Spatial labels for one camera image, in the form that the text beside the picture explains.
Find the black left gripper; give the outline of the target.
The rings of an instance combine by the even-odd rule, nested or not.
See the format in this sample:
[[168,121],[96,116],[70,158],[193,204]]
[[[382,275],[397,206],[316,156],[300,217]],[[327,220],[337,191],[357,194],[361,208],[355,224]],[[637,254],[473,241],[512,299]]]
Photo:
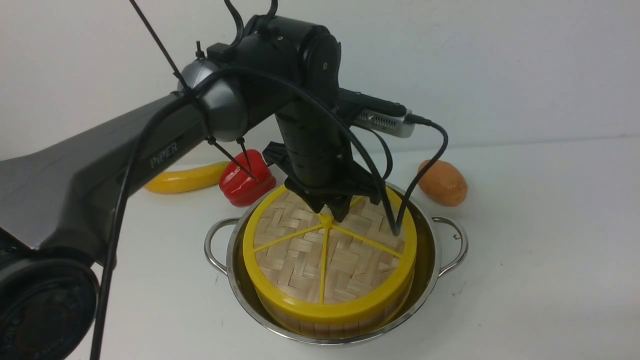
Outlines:
[[342,223],[354,198],[381,203],[373,176],[355,163],[349,140],[325,112],[294,100],[275,118],[282,142],[269,142],[262,155],[286,174],[286,188],[314,213],[327,206],[334,221]]

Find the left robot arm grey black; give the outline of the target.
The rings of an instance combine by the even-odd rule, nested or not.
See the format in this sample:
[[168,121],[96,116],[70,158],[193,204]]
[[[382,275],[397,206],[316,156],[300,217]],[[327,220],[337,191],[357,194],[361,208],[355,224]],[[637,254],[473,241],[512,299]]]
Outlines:
[[1,358],[63,360],[94,326],[102,344],[128,198],[201,142],[244,137],[276,116],[263,152],[286,185],[339,220],[379,203],[384,182],[334,114],[341,44],[322,25],[268,13],[199,52],[178,89],[44,150],[1,162]]

